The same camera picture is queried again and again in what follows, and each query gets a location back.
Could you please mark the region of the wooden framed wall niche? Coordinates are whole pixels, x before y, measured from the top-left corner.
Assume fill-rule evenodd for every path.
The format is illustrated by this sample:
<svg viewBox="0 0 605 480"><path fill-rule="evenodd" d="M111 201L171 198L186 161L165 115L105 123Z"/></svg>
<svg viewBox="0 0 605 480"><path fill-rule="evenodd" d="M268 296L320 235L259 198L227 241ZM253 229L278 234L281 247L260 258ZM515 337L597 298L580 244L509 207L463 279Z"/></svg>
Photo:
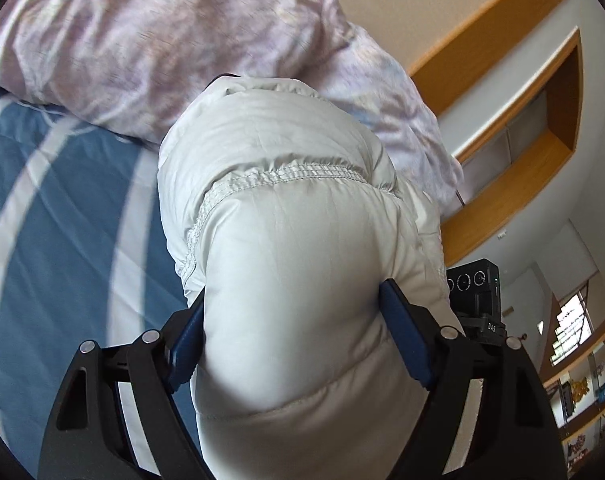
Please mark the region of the wooden framed wall niche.
<svg viewBox="0 0 605 480"><path fill-rule="evenodd" d="M576 151L581 31L568 0L493 0L412 70L467 180L443 224L449 266L504 235Z"/></svg>

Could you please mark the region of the pink floral duvet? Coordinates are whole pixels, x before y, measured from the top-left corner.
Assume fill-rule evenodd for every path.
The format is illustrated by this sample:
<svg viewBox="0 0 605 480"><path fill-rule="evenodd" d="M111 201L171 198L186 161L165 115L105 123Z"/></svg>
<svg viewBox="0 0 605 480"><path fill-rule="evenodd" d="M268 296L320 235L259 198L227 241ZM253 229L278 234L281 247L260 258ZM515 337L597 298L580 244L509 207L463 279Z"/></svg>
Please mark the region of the pink floral duvet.
<svg viewBox="0 0 605 480"><path fill-rule="evenodd" d="M462 182L403 66L339 0L7 0L0 87L159 143L214 78L292 78L363 122L439 205Z"/></svg>

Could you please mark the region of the silver quilted down jacket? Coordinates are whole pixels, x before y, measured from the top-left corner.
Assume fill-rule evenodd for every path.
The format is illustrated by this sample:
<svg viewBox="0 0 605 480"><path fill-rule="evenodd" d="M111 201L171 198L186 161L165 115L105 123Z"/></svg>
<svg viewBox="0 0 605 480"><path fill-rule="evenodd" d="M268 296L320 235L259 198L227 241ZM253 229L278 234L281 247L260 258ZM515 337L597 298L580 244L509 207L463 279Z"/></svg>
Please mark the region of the silver quilted down jacket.
<svg viewBox="0 0 605 480"><path fill-rule="evenodd" d="M300 81L222 77L161 144L159 207L188 300L219 479L383 479L426 400L377 305L392 278L453 324L436 205L380 139Z"/></svg>

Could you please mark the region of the wooden bookshelf with items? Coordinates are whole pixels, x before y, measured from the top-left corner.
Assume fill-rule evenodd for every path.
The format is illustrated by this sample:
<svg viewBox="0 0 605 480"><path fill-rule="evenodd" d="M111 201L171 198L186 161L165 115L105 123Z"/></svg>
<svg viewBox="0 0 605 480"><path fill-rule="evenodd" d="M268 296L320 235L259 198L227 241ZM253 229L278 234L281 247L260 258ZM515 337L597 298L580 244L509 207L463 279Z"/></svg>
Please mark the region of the wooden bookshelf with items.
<svg viewBox="0 0 605 480"><path fill-rule="evenodd" d="M539 372L572 477L605 438L605 320L576 350Z"/></svg>

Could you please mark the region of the blue white striped bedsheet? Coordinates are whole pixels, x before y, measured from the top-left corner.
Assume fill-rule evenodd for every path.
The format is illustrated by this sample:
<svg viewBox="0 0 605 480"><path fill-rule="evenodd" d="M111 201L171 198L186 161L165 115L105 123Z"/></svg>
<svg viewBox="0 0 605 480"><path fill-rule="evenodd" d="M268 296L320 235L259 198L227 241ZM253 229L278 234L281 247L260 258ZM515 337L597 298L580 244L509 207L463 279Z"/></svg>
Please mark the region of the blue white striped bedsheet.
<svg viewBox="0 0 605 480"><path fill-rule="evenodd" d="M127 344L184 307L156 159L0 89L0 435L30 474L79 344Z"/></svg>

